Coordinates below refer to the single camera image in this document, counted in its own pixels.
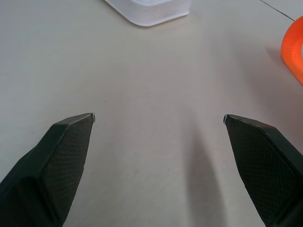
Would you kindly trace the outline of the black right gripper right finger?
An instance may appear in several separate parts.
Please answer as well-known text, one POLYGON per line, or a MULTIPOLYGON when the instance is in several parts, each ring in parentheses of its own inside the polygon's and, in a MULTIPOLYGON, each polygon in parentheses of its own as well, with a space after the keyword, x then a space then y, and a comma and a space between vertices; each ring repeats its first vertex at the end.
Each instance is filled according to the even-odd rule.
POLYGON ((239 175, 267 227, 303 225, 303 156, 275 127, 227 114, 239 175))

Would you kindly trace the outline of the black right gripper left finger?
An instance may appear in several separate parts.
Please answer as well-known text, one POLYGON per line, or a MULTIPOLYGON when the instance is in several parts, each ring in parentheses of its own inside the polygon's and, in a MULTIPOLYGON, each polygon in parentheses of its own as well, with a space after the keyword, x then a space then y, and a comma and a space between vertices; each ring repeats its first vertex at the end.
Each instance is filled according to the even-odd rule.
POLYGON ((86 162, 95 115, 53 124, 0 183, 3 227, 61 227, 69 214, 86 162))

